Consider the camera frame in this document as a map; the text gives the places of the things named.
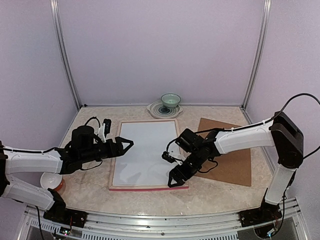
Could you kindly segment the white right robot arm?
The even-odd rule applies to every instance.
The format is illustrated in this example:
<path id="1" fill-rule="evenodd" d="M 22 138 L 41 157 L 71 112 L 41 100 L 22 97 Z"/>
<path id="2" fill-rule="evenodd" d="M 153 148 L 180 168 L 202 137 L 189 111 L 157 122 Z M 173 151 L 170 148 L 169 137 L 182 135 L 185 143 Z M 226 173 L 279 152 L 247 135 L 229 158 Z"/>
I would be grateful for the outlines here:
<path id="1" fill-rule="evenodd" d="M 167 162 L 178 163 L 169 171 L 168 187 L 183 186 L 201 170 L 206 161 L 213 161 L 216 157 L 251 148 L 275 147 L 278 166 L 265 192 L 263 205 L 255 212 L 260 222 L 268 221 L 275 214 L 275 207 L 283 199 L 293 175 L 303 163 L 303 133 L 282 111 L 256 124 L 230 129 L 212 128 L 207 132 L 207 136 L 202 137 L 186 128 L 174 139 L 174 143 L 189 153 L 184 160 L 171 156 L 168 150 L 162 153 L 162 158 Z"/>

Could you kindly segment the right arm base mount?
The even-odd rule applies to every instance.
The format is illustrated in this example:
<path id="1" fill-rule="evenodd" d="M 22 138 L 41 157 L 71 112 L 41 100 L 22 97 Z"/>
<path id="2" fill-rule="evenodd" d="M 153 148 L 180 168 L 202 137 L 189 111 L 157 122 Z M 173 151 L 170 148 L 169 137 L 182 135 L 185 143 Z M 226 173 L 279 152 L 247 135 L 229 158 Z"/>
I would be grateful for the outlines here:
<path id="1" fill-rule="evenodd" d="M 265 196 L 266 194 L 264 194 L 259 207 L 242 210 L 238 213 L 243 228 L 279 220 L 283 217 L 280 204 L 267 203 Z"/>

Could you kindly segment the wooden picture frame red edge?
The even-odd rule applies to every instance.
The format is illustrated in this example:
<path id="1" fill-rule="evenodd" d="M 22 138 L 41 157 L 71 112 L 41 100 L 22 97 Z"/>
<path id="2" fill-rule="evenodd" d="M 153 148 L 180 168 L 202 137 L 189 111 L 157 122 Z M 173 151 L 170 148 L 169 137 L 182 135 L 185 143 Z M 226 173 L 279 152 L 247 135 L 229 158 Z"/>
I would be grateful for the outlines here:
<path id="1" fill-rule="evenodd" d="M 179 129 L 179 136 L 173 140 L 171 140 L 167 146 L 166 150 L 168 151 L 169 154 L 173 157 L 176 157 L 181 160 L 185 160 L 185 152 L 191 150 L 191 143 L 192 143 L 192 131 L 187 130 L 187 131 L 180 131 Z M 110 175 L 109 175 L 109 190 L 114 191 L 114 192 L 150 192 L 150 191 L 166 191 L 166 190 L 181 190 L 181 189 L 188 189 L 188 185 L 185 182 L 183 186 L 178 186 L 178 187 L 168 187 L 166 189 L 159 189 L 159 190 L 113 190 L 110 189 Z"/>

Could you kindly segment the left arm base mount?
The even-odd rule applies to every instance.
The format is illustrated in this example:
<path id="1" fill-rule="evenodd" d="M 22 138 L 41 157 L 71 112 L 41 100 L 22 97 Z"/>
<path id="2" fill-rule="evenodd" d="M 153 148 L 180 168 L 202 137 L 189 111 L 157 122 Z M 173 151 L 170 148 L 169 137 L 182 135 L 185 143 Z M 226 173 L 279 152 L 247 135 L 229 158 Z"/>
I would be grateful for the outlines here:
<path id="1" fill-rule="evenodd" d="M 88 213 L 67 208 L 65 201 L 57 191 L 51 188 L 47 190 L 53 196 L 53 205 L 48 210 L 45 210 L 43 218 L 70 227 L 84 228 Z"/>

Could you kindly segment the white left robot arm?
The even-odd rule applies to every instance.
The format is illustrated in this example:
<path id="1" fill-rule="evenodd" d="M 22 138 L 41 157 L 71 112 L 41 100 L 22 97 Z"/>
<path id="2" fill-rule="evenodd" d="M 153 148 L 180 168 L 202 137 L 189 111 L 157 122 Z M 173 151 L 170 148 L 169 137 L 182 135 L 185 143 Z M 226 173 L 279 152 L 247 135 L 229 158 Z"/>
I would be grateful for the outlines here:
<path id="1" fill-rule="evenodd" d="M 82 125 L 72 131 L 71 141 L 64 148 L 23 150 L 0 147 L 0 196 L 34 205 L 63 223 L 70 211 L 60 194 L 27 183 L 17 173 L 52 173 L 69 175 L 83 169 L 83 164 L 123 156 L 134 142 L 117 136 L 101 138 L 93 127 Z"/>

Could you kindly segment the brown backing board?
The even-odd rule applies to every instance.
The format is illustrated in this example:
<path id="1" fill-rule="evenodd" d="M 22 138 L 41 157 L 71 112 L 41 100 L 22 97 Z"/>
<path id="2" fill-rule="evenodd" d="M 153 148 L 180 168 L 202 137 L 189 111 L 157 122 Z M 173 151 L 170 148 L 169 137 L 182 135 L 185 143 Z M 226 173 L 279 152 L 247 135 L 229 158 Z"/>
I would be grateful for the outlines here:
<path id="1" fill-rule="evenodd" d="M 251 150 L 243 149 L 221 155 L 214 159 L 218 165 L 206 161 L 202 165 L 205 172 L 213 168 L 208 173 L 196 173 L 197 177 L 216 180 L 220 182 L 236 184 L 250 187 L 252 185 Z"/>

